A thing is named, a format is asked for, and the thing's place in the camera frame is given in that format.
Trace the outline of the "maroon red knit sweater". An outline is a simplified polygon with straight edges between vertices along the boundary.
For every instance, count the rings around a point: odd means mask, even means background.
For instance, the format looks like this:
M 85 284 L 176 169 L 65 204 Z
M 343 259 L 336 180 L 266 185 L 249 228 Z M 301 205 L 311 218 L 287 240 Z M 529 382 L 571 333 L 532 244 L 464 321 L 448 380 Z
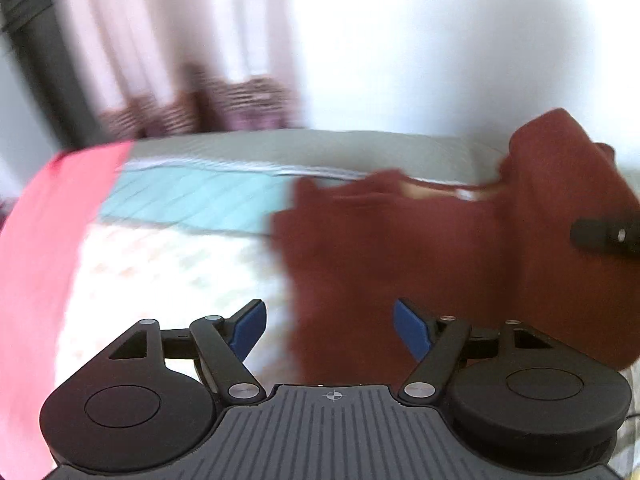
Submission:
M 578 219 L 634 218 L 638 198 L 565 110 L 519 128 L 472 200 L 390 170 L 336 188 L 299 179 L 292 202 L 271 233 L 303 382 L 401 384 L 416 361 L 394 330 L 400 298 L 481 328 L 514 318 L 616 370 L 638 360 L 638 261 L 570 241 Z

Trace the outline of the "pink lace curtain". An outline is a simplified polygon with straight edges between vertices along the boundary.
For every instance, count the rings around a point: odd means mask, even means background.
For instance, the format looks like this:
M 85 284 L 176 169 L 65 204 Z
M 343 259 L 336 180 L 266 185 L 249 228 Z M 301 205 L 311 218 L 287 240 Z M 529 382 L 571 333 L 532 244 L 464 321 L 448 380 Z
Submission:
M 54 0 L 89 110 L 114 140 L 299 126 L 286 0 Z

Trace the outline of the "patterned bed cover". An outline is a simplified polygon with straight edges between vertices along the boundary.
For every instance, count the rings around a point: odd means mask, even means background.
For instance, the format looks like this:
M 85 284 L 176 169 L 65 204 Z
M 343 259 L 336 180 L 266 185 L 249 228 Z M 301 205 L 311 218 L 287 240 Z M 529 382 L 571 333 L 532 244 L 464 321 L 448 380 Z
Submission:
M 101 224 L 75 285 L 73 306 L 89 299 L 99 310 L 81 321 L 88 362 L 146 318 L 164 330 L 181 330 L 207 315 L 231 318 L 259 299 L 267 309 L 266 329 L 243 363 L 266 397 L 225 408 L 197 448 L 164 466 L 88 472 L 55 462 L 53 477 L 637 478 L 639 357 L 617 370 L 630 385 L 631 404 L 612 456 L 594 465 L 499 465 L 464 445 L 434 406 L 401 400 L 402 383 L 300 379 L 290 348 L 292 287 L 271 233 L 273 216 L 293 205 L 295 182 L 308 178 L 336 188 L 396 170 L 413 181 L 460 188 L 472 200 L 476 188 L 498 181 L 509 143 L 504 155 L 457 140 L 359 132 L 271 131 L 139 143 L 100 207 Z

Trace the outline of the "dark wooden furniture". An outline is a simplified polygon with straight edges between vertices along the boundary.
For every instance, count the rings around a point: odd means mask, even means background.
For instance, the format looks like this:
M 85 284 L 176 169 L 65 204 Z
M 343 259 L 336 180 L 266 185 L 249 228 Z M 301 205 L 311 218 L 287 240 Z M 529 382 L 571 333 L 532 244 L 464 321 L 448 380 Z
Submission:
M 92 148 L 110 138 L 90 110 L 62 37 L 53 0 L 1 0 L 2 32 L 36 103 L 66 150 Z

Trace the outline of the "pink bed sheet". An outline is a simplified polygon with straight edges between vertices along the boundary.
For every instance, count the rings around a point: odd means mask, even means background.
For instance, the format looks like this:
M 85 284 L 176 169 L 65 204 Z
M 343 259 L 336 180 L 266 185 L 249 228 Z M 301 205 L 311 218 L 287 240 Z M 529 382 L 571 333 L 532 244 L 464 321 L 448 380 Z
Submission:
M 132 148 L 111 143 L 52 158 L 1 230 L 1 475 L 41 479 L 52 458 L 39 429 L 85 232 Z

